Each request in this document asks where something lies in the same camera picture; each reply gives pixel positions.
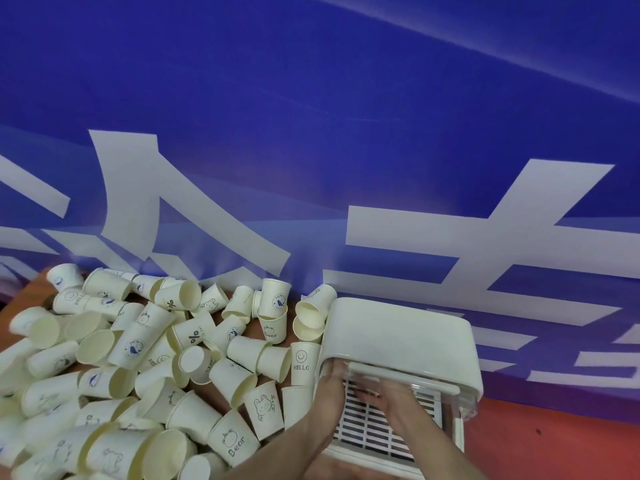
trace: white grate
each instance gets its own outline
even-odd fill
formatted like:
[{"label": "white grate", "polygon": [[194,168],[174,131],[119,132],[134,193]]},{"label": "white grate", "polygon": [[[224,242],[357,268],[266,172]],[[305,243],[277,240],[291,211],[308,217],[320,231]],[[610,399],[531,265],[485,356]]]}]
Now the white grate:
[{"label": "white grate", "polygon": [[[345,381],[346,403],[333,438],[386,457],[413,461],[413,455],[400,436],[389,427],[385,415],[377,407],[361,402],[355,395],[356,384]],[[416,394],[418,402],[442,428],[440,395]]]}]

